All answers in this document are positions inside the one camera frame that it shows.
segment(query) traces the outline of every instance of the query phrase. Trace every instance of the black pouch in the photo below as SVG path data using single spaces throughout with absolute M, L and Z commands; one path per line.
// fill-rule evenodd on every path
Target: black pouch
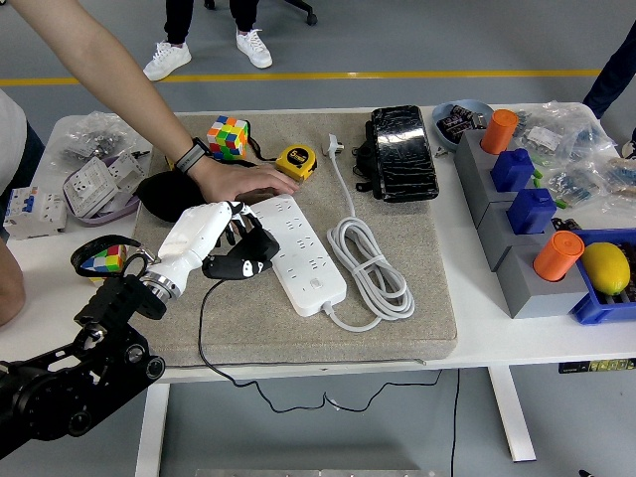
M 371 182 L 358 184 L 359 191 L 373 190 L 376 199 L 390 203 L 437 197 L 437 176 L 417 106 L 375 109 L 366 136 L 355 151 L 356 168 Z

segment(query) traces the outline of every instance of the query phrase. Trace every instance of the lemon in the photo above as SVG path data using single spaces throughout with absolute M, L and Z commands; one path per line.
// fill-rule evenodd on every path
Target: lemon
M 580 259 L 592 286 L 601 293 L 617 295 L 629 283 L 629 262 L 614 243 L 591 243 Z

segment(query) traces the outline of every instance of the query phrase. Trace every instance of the orange cylinder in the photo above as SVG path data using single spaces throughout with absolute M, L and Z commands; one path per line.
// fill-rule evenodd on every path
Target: orange cylinder
M 584 250 L 585 244 L 577 234 L 555 232 L 535 258 L 533 268 L 543 280 L 559 281 L 583 255 Z
M 519 117 L 508 109 L 497 109 L 486 127 L 481 148 L 488 154 L 500 154 L 508 149 Z

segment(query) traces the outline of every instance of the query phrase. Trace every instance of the human hand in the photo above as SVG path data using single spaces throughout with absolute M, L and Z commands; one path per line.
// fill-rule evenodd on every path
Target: human hand
M 249 168 L 201 158 L 188 171 L 206 202 L 257 202 L 272 195 L 293 194 L 299 185 L 290 177 L 264 164 Z

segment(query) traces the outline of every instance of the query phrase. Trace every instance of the gray felt mat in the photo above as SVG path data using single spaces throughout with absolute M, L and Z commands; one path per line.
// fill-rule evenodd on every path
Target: gray felt mat
M 371 193 L 355 190 L 361 179 L 352 171 L 355 159 L 351 151 L 364 142 L 365 122 L 370 115 L 338 111 L 225 115 L 250 122 L 251 135 L 260 144 L 264 157 L 275 157 L 294 143 L 306 144 L 316 151 L 318 168 L 294 199 L 330 253 L 326 233 L 349 213 L 331 162 L 320 150 L 330 132 L 338 136 L 345 146 L 338 164 L 353 196 L 356 216 L 369 225 L 389 263 L 406 278 L 415 299 L 415 313 L 406 320 L 385 321 L 366 333 L 351 333 L 337 327 L 323 313 L 308 318 L 298 316 L 273 270 L 268 270 L 248 280 L 226 282 L 213 292 L 204 312 L 202 340 L 207 358 L 216 364 L 300 364 L 427 361 L 448 356 L 457 343 L 457 331 L 429 203 L 387 204 L 374 199 Z M 209 113 L 180 117 L 193 136 L 205 138 L 217 116 Z M 247 159 L 258 162 L 249 148 Z M 155 150 L 151 173 L 165 169 L 163 154 Z M 135 237 L 156 251 L 171 226 L 142 208 Z M 229 248 L 225 239 L 223 242 L 219 252 Z M 366 308 L 354 280 L 337 264 L 348 289 L 345 301 L 334 307 L 336 313 L 352 325 L 371 322 L 374 316 Z M 161 321 L 139 316 L 132 319 L 131 324 L 169 366 L 203 364 L 197 346 L 199 313 L 202 299 L 213 284 L 195 270 L 184 295 L 169 303 Z

